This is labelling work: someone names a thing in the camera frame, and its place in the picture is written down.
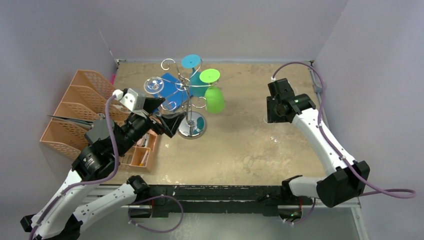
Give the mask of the blue plastic wine glass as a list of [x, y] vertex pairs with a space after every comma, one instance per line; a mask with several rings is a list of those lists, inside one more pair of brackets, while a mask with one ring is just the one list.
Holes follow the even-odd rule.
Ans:
[[202, 73], [200, 68], [202, 64], [203, 60], [197, 54], [186, 55], [181, 61], [183, 68], [192, 70], [189, 78], [189, 91], [194, 97], [203, 97], [208, 89], [208, 84], [200, 80], [200, 74]]

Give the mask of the green plastic wine glass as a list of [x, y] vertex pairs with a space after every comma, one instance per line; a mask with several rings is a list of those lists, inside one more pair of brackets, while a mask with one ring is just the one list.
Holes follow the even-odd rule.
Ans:
[[201, 82], [208, 84], [208, 88], [203, 97], [206, 99], [206, 110], [213, 114], [218, 114], [225, 108], [224, 95], [222, 91], [216, 87], [220, 76], [220, 72], [215, 68], [206, 69], [199, 76]]

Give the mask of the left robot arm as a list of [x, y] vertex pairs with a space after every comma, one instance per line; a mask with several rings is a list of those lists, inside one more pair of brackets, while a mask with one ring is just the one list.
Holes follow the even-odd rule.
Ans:
[[104, 118], [97, 119], [85, 134], [88, 145], [71, 165], [63, 184], [36, 214], [20, 223], [31, 240], [76, 240], [99, 219], [126, 205], [153, 202], [150, 186], [141, 176], [131, 176], [113, 192], [88, 204], [85, 197], [112, 179], [125, 155], [148, 131], [173, 137], [185, 112], [161, 114], [163, 98], [132, 98], [114, 93], [105, 104]]

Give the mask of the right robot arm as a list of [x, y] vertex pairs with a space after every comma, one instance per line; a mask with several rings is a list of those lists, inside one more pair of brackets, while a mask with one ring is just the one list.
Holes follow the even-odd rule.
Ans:
[[370, 167], [357, 161], [342, 148], [325, 123], [319, 121], [319, 111], [305, 93], [295, 95], [286, 78], [267, 85], [267, 122], [294, 125], [312, 146], [320, 160], [325, 177], [296, 175], [282, 181], [280, 196], [288, 204], [300, 197], [320, 199], [329, 208], [359, 197], [365, 190]]

